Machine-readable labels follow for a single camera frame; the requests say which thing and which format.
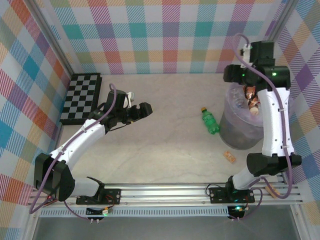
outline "wire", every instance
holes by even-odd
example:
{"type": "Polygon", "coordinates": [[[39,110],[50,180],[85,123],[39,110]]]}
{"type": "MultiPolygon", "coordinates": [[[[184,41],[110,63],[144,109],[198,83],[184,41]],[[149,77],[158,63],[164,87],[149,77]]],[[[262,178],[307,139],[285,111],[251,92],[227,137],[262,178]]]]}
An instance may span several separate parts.
{"type": "Polygon", "coordinates": [[[63,202],[64,202],[65,207],[66,207],[73,215],[75,215],[75,216],[77,216],[78,218],[81,218],[81,219],[83,219],[83,220],[89,220],[89,221],[91,221],[90,219],[88,219],[88,218],[86,218],[86,217],[83,217],[83,216],[80,216],[80,215],[76,214],[76,213],[68,206],[68,204],[67,204],[66,201],[63,201],[63,202]]]}
{"type": "Polygon", "coordinates": [[[221,188],[221,189],[223,189],[223,187],[222,186],[219,186],[219,185],[217,185],[217,184],[215,184],[215,183],[210,183],[208,186],[206,186],[206,188],[205,188],[205,194],[208,196],[208,197],[210,197],[210,194],[208,194],[208,188],[211,186],[211,185],[215,185],[215,186],[217,186],[217,187],[219,187],[219,188],[221,188]]]}
{"type": "MultiPolygon", "coordinates": [[[[280,115],[281,115],[281,127],[282,127],[282,139],[283,139],[283,146],[287,146],[287,132],[286,132],[286,119],[285,119],[285,113],[283,111],[284,106],[282,104],[281,101],[281,97],[279,95],[279,92],[276,88],[276,86],[273,84],[273,82],[263,73],[259,72],[258,70],[256,70],[255,68],[253,68],[252,66],[250,66],[248,63],[246,63],[241,56],[239,55],[236,46],[235,46],[235,38],[236,37],[243,37],[246,40],[246,44],[247,46],[249,45],[249,39],[241,34],[241,33],[237,33],[236,35],[234,35],[233,40],[232,40],[232,49],[234,51],[234,54],[236,56],[236,58],[243,64],[245,65],[249,70],[251,70],[253,73],[257,74],[259,77],[263,78],[272,88],[275,97],[278,101],[279,104],[279,108],[280,108],[280,115]]],[[[288,184],[288,190],[284,195],[281,194],[277,194],[273,188],[271,187],[270,183],[268,182],[268,180],[265,177],[260,177],[260,179],[265,181],[265,184],[269,187],[270,191],[279,199],[286,199],[292,190],[292,185],[293,185],[293,173],[292,173],[292,166],[291,166],[291,161],[290,161],[290,157],[289,157],[289,153],[288,153],[288,149],[286,147],[283,147],[283,151],[284,151],[284,155],[285,155],[285,159],[288,165],[288,178],[289,178],[289,184],[288,184]]]]}
{"type": "Polygon", "coordinates": [[[42,206],[44,206],[45,204],[48,203],[49,200],[46,200],[44,201],[43,203],[41,203],[39,206],[37,206],[35,208],[35,205],[40,197],[40,194],[42,192],[42,190],[44,189],[44,186],[47,182],[47,179],[49,177],[49,174],[51,173],[51,170],[52,168],[54,167],[54,165],[56,164],[56,162],[58,161],[58,159],[61,157],[61,155],[63,154],[63,151],[65,151],[69,145],[74,141],[76,140],[80,135],[82,135],[84,132],[86,132],[87,130],[89,130],[91,127],[93,127],[94,125],[98,124],[102,119],[104,119],[111,111],[112,109],[114,108],[115,104],[116,104],[116,99],[117,99],[117,89],[116,89],[116,86],[113,84],[113,83],[110,83],[109,84],[109,87],[110,87],[110,90],[113,90],[114,91],[114,95],[113,95],[113,102],[110,106],[110,108],[108,109],[108,111],[102,116],[100,117],[97,121],[91,123],[89,126],[87,126],[84,131],[79,131],[76,135],[74,135],[65,145],[64,147],[62,148],[62,150],[58,153],[58,155],[54,158],[54,160],[52,161],[51,165],[49,166],[48,170],[46,171],[44,177],[43,177],[43,180],[42,180],[42,183],[38,189],[38,192],[30,206],[30,209],[29,209],[29,214],[33,214],[35,213],[37,210],[39,210],[42,206]]]}
{"type": "Polygon", "coordinates": [[[110,209],[111,209],[111,208],[115,205],[115,199],[114,199],[112,196],[110,196],[110,195],[105,196],[105,198],[108,200],[108,203],[109,203],[109,206],[110,206],[110,209]],[[109,203],[110,201],[109,201],[109,198],[108,198],[108,197],[111,198],[112,201],[113,201],[113,205],[112,205],[112,206],[111,206],[110,203],[109,203]]]}
{"type": "Polygon", "coordinates": [[[50,195],[48,195],[47,197],[46,197],[46,200],[50,200],[48,203],[46,203],[45,205],[43,205],[43,207],[47,207],[47,206],[49,206],[49,205],[51,205],[51,204],[54,204],[55,202],[57,202],[58,201],[58,199],[54,199],[53,197],[51,197],[50,195]]]}
{"type": "Polygon", "coordinates": [[[245,200],[246,200],[245,208],[248,208],[248,209],[249,209],[249,200],[248,200],[248,196],[245,196],[245,200]]]}

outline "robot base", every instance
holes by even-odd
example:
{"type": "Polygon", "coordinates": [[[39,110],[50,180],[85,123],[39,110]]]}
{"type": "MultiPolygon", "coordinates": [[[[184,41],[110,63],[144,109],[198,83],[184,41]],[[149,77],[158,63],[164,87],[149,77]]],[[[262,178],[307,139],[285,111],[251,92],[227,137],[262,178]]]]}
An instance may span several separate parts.
{"type": "Polygon", "coordinates": [[[121,199],[121,189],[104,188],[100,191],[99,196],[77,196],[75,204],[77,205],[119,205],[121,199]]]}
{"type": "Polygon", "coordinates": [[[251,190],[235,190],[228,193],[225,187],[211,187],[209,194],[212,204],[250,204],[255,202],[255,196],[251,190]]]}

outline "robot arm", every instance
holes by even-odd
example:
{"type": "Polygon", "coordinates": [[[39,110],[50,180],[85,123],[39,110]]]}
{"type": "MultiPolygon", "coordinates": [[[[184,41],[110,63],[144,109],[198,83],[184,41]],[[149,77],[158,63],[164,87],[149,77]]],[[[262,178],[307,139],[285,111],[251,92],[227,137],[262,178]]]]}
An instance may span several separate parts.
{"type": "Polygon", "coordinates": [[[281,110],[278,99],[271,86],[260,76],[244,65],[228,65],[224,70],[225,82],[244,86],[255,86],[263,113],[263,147],[262,153],[250,153],[247,166],[238,174],[231,176],[225,185],[227,198],[236,202],[248,196],[252,184],[260,177],[274,176],[288,169],[285,149],[289,154],[291,166],[299,166],[302,158],[294,154],[289,131],[288,100],[290,94],[290,71],[286,66],[275,66],[273,58],[274,43],[258,41],[245,45],[241,50],[243,60],[267,76],[276,87],[283,105],[281,110]],[[284,126],[281,111],[284,113],[284,126]]]}
{"type": "Polygon", "coordinates": [[[83,126],[70,139],[81,131],[83,133],[73,140],[64,151],[63,148],[70,139],[49,155],[41,153],[37,156],[34,166],[33,185],[35,188],[40,188],[49,166],[57,155],[62,152],[61,157],[50,171],[50,175],[42,191],[59,201],[65,201],[70,196],[94,197],[97,201],[99,198],[103,198],[103,196],[100,196],[100,191],[104,189],[105,185],[92,177],[74,179],[71,174],[73,167],[82,154],[98,139],[102,138],[109,131],[112,131],[112,128],[117,123],[122,123],[126,126],[149,116],[153,112],[151,105],[147,102],[140,103],[139,108],[136,105],[132,105],[134,96],[132,92],[125,93],[124,91],[117,90],[116,101],[110,113],[99,123],[86,130],[88,126],[103,117],[110,109],[114,94],[114,91],[111,90],[107,101],[90,113],[83,126]]]}

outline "wooden block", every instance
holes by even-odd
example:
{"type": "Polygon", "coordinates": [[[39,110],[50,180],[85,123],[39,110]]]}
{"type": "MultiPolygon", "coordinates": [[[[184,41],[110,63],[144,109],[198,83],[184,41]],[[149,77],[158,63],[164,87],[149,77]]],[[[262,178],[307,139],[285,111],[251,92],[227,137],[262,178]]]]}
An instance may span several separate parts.
{"type": "MultiPolygon", "coordinates": [[[[276,194],[278,194],[278,195],[280,195],[280,193],[278,192],[278,190],[277,189],[275,189],[275,187],[274,186],[272,186],[271,184],[270,184],[270,186],[272,187],[272,189],[276,192],[276,194]]],[[[276,199],[277,198],[277,196],[276,195],[274,195],[274,193],[270,190],[270,188],[268,187],[268,186],[266,186],[265,188],[264,188],[274,199],[276,199]]]]}
{"type": "Polygon", "coordinates": [[[235,156],[233,156],[229,151],[225,151],[223,156],[232,164],[236,161],[235,156]]]}

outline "checkered board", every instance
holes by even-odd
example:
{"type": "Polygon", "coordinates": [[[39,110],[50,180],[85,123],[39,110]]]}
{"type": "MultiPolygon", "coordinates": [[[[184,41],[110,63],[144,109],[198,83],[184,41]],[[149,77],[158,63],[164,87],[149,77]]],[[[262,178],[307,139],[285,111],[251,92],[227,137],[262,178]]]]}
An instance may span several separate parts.
{"type": "Polygon", "coordinates": [[[63,125],[82,125],[97,109],[102,78],[100,73],[74,74],[66,94],[60,122],[63,125]]]}

